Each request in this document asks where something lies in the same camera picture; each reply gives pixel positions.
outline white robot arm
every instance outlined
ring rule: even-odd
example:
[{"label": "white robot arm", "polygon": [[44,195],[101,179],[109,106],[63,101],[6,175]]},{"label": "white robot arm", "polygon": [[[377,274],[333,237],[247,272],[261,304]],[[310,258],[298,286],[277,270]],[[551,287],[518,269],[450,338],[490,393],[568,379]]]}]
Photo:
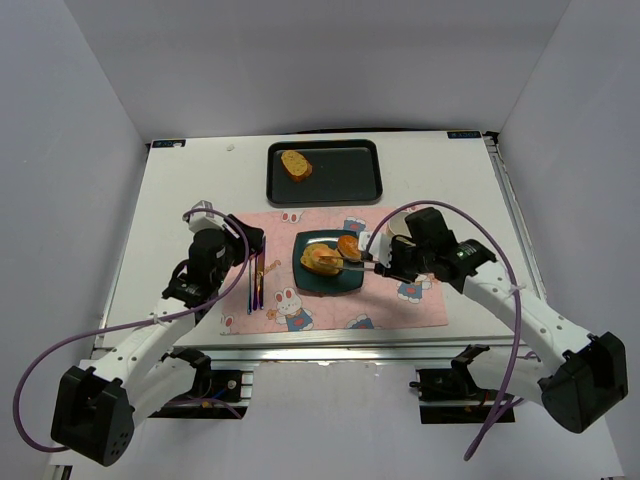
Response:
[{"label": "white robot arm", "polygon": [[[261,253],[264,232],[228,218],[244,233],[248,255]],[[185,220],[194,232],[189,259],[178,264],[162,292],[157,322],[134,330],[90,367],[71,367],[60,380],[52,439],[104,466],[123,455],[134,429],[168,401],[206,392],[202,378],[211,373],[211,359],[172,347],[208,312],[229,269],[247,252],[244,241],[213,215]]]},{"label": "white robot arm", "polygon": [[[232,218],[247,236],[250,254],[259,253],[264,232]],[[237,235],[212,216],[187,221],[195,233],[189,260],[176,267],[156,317],[170,318],[185,307],[203,305],[245,253]],[[514,328],[513,287],[492,252],[474,240],[458,243],[433,208],[409,215],[406,222],[411,238],[380,235],[373,242],[377,274],[413,282],[419,274],[431,273]],[[366,234],[361,235],[362,245]],[[509,393],[544,406],[562,426],[582,432],[627,395],[624,346],[611,333],[592,335],[526,290],[520,295],[522,339],[541,362],[518,360]],[[60,382],[52,438],[102,465],[118,460],[135,427],[196,388],[199,373],[210,368],[210,359],[200,352],[167,353],[205,313],[190,312],[134,330],[91,367],[69,369]],[[452,361],[452,376],[471,392],[497,390],[508,359],[488,347],[469,346]]]},{"label": "white robot arm", "polygon": [[[435,208],[406,223],[411,238],[379,235],[372,242],[376,273],[404,282],[431,273],[514,329],[517,287],[492,252],[475,240],[458,243]],[[362,233],[360,245],[368,241]],[[564,428],[581,433],[628,393],[624,345],[609,332],[597,337],[570,322],[527,290],[519,294],[521,339],[540,362],[517,359],[508,393],[542,405]],[[469,346],[452,361],[452,376],[468,392],[499,390],[508,361],[503,352]]]}]

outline cartoon rabbit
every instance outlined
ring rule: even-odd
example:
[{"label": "cartoon rabbit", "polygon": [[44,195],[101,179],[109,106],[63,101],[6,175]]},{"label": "cartoon rabbit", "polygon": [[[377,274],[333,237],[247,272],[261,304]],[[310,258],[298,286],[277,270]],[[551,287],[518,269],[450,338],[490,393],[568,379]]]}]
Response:
[{"label": "cartoon rabbit", "polygon": [[233,315],[222,314],[219,328],[220,335],[231,335],[231,325],[233,324]]},{"label": "cartoon rabbit", "polygon": [[286,325],[290,332],[311,330],[313,328],[312,312],[302,308],[302,299],[291,287],[276,292],[276,310],[269,310],[267,317],[280,325]]},{"label": "cartoon rabbit", "polygon": [[362,313],[358,315],[356,318],[354,318],[353,320],[351,320],[349,323],[347,323],[347,326],[345,328],[349,330],[355,330],[355,329],[372,330],[375,327],[373,326],[373,321],[369,318],[369,315],[367,315],[366,313]]},{"label": "cartoon rabbit", "polygon": [[343,230],[351,230],[354,233],[364,232],[367,224],[361,218],[347,217],[342,224]]},{"label": "cartoon rabbit", "polygon": [[282,220],[285,223],[298,223],[303,213],[304,213],[304,210],[295,211],[295,212],[292,212],[290,210],[285,210],[284,212],[282,212],[282,215],[280,215],[280,220]]},{"label": "cartoon rabbit", "polygon": [[426,275],[418,275],[413,283],[398,282],[398,298],[410,303],[420,303],[422,292],[431,289],[431,279]]}]

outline pink placemat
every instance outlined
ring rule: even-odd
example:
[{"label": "pink placemat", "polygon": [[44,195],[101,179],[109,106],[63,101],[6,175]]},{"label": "pink placemat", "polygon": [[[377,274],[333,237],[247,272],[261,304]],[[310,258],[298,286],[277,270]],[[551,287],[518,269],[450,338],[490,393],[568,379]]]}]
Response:
[{"label": "pink placemat", "polygon": [[[390,208],[324,208],[238,215],[267,236],[264,310],[247,313],[249,276],[222,300],[220,333],[255,334],[309,330],[416,328],[447,325],[440,282],[421,276],[403,284],[372,272],[362,288],[342,296],[311,296],[296,289],[292,250],[308,230],[372,230]],[[233,269],[225,288],[237,269]]]}]

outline toast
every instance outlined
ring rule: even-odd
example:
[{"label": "toast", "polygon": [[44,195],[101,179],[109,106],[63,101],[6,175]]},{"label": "toast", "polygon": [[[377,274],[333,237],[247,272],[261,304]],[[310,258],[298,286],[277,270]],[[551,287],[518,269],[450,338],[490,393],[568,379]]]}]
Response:
[{"label": "toast", "polygon": [[282,153],[282,166],[287,175],[296,183],[303,181],[313,173],[313,167],[309,160],[295,150],[285,150]]},{"label": "toast", "polygon": [[[318,260],[314,257],[318,256],[333,256],[333,260]],[[300,258],[300,264],[306,270],[316,275],[323,275],[326,277],[333,277],[339,274],[342,270],[343,260],[340,254],[329,248],[324,243],[314,243],[304,249],[302,257]]]},{"label": "toast", "polygon": [[358,239],[351,235],[342,235],[338,238],[338,252],[349,262],[362,260],[362,252],[358,250]]}]

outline white backdrop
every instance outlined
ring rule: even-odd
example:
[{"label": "white backdrop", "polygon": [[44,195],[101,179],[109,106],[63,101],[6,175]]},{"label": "white backdrop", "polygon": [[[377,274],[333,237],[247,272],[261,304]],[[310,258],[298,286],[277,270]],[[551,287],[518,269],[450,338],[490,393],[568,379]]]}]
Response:
[{"label": "white backdrop", "polygon": [[[0,45],[0,477],[26,480],[48,456],[18,437],[13,390],[45,348],[98,327],[145,151],[62,0],[3,2]],[[40,442],[60,376],[90,345],[54,354],[27,384]]]},{"label": "white backdrop", "polygon": [[568,0],[66,0],[145,140],[500,130]]},{"label": "white backdrop", "polygon": [[501,135],[550,303],[627,347],[630,395],[607,415],[640,478],[640,3],[571,3]]}]

